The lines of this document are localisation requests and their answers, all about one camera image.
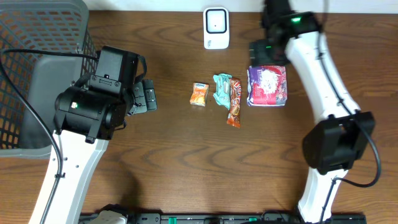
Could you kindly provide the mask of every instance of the wood grain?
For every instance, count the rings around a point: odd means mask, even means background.
[[[398,16],[331,14],[328,43],[341,77],[363,111],[376,118],[373,138],[382,158],[380,182],[370,189],[342,184],[334,212],[364,212],[368,223],[395,223],[398,212]],[[226,124],[227,110],[212,94],[212,76],[230,73],[247,97],[248,45],[260,39],[259,14],[231,13],[226,50],[205,50],[201,13],[90,12],[97,49],[111,45],[146,57],[159,109],[127,119],[99,162],[83,206],[108,203],[165,213],[262,212],[292,209],[308,167],[301,141],[313,128],[310,103],[294,68],[287,67],[283,108],[242,103],[241,129]],[[210,84],[206,107],[189,104],[192,83]],[[26,223],[47,161],[0,160],[0,223]],[[348,178],[369,182],[370,148]]]

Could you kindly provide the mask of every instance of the wire mesh basket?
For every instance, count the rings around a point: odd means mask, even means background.
[[[0,48],[36,49],[95,55],[82,0],[0,0]],[[1,55],[15,86],[54,130],[55,99],[72,81],[95,72],[85,58],[27,53]],[[44,158],[50,141],[0,76],[0,157]]]

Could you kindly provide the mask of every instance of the orange snack package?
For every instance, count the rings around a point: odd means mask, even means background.
[[[192,105],[206,106],[207,93],[209,92],[209,84],[194,83],[191,100]]]
[[[238,78],[232,78],[229,81],[229,95],[231,96],[231,105],[229,107],[227,124],[234,127],[241,127],[241,81]]]

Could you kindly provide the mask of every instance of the white wall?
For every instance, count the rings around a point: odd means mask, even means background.
[[[330,12],[394,13],[398,0],[329,0]],[[231,12],[259,12],[264,0],[84,0],[90,10],[191,11],[208,6],[224,6]],[[323,11],[324,0],[290,0],[297,11]]]

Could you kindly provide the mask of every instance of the green led light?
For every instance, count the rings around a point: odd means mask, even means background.
[[[71,108],[77,109],[79,105],[76,102],[72,102],[72,105],[70,105]]]
[[[301,17],[292,18],[292,22],[300,22]]]

